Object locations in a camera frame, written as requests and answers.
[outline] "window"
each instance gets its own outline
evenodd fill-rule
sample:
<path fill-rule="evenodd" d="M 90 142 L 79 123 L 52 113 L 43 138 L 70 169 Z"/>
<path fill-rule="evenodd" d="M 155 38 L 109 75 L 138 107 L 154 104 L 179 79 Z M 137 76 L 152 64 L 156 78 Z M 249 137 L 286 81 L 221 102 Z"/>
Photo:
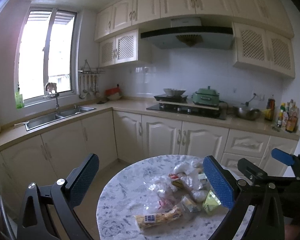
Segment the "window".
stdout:
<path fill-rule="evenodd" d="M 19 49 L 18 84 L 23 99 L 38 100 L 47 82 L 57 92 L 72 92 L 71 61 L 77 13 L 58 8 L 32 8 Z"/>

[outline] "range hood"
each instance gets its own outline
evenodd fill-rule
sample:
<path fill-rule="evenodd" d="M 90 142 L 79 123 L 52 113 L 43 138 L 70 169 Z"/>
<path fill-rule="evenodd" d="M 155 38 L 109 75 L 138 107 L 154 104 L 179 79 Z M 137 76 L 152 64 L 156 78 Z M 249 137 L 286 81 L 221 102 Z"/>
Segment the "range hood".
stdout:
<path fill-rule="evenodd" d="M 141 33 L 140 37 L 160 49 L 189 47 L 231 49 L 233 40 L 232 28 L 198 25 L 201 25 L 201 21 L 199 21 L 198 24 L 197 18 L 175 19 L 171 20 L 171 28 L 144 32 Z"/>

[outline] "faucet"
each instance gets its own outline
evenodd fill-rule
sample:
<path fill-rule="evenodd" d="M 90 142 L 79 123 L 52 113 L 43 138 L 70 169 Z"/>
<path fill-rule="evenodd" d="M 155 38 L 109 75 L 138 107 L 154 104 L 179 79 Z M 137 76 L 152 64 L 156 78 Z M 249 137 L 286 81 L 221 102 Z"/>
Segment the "faucet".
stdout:
<path fill-rule="evenodd" d="M 57 84 L 56 83 L 52 83 L 52 82 L 48 82 L 45 85 L 45 90 L 50 92 L 52 94 L 52 91 L 54 90 L 54 98 L 56 99 L 56 111 L 58 114 L 60 114 L 60 110 L 59 110 L 59 103 L 58 103 L 58 96 L 60 95 L 59 93 L 57 93 Z"/>

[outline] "beige countertop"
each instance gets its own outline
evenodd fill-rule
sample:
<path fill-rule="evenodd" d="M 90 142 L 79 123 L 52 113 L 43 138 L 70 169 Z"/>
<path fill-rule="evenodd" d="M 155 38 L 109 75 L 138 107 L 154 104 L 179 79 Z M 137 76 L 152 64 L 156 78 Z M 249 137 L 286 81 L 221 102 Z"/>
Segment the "beige countertop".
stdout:
<path fill-rule="evenodd" d="M 264 121 L 262 118 L 256 121 L 247 121 L 247 120 L 237 118 L 233 115 L 228 115 L 226 120 L 219 120 L 219 119 L 212 119 L 207 117 L 159 112 L 159 111 L 146 109 L 147 107 L 153 106 L 155 104 L 156 104 L 155 101 L 148 101 L 148 100 L 137 101 L 137 100 L 120 99 L 118 101 L 109 101 L 102 105 L 98 105 L 98 104 L 84 105 L 84 106 L 96 108 L 96 110 L 71 116 L 65 119 L 61 119 L 53 123 L 49 123 L 41 127 L 32 129 L 30 131 L 26 131 L 26 127 L 24 125 L 18 128 L 11 127 L 6 130 L 3 130 L 0 134 L 0 151 L 16 143 L 19 143 L 21 141 L 24 141 L 36 135 L 45 133 L 47 131 L 53 130 L 55 128 L 61 127 L 63 125 L 76 122 L 78 120 L 82 120 L 97 114 L 102 114 L 107 111 L 112 111 L 112 110 L 129 112 L 134 114 L 145 114 L 145 115 L 180 120 L 185 122 L 201 123 L 206 125 L 225 127 L 225 128 L 242 130 L 247 132 L 261 133 L 261 134 L 277 136 L 277 137 L 287 138 L 292 140 L 299 140 L 300 138 L 300 132 L 288 133 L 285 131 L 277 132 L 273 130 L 271 127 L 271 123 Z"/>

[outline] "floor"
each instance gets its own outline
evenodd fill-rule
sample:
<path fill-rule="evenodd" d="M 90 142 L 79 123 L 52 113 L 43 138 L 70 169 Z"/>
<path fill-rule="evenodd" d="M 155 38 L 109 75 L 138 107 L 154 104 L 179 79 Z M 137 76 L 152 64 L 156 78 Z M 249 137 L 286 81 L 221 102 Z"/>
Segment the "floor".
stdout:
<path fill-rule="evenodd" d="M 104 186 L 111 180 L 114 175 L 116 175 L 125 167 L 127 167 L 126 163 L 116 162 L 113 163 L 109 168 L 103 169 L 100 173 L 98 172 L 93 182 L 91 183 L 81 205 L 74 208 L 82 224 L 94 240 L 100 239 L 96 221 L 98 199 Z M 56 210 L 53 206 L 50 207 L 50 213 L 61 239 L 68 240 L 69 238 L 66 235 L 66 232 L 64 231 Z"/>

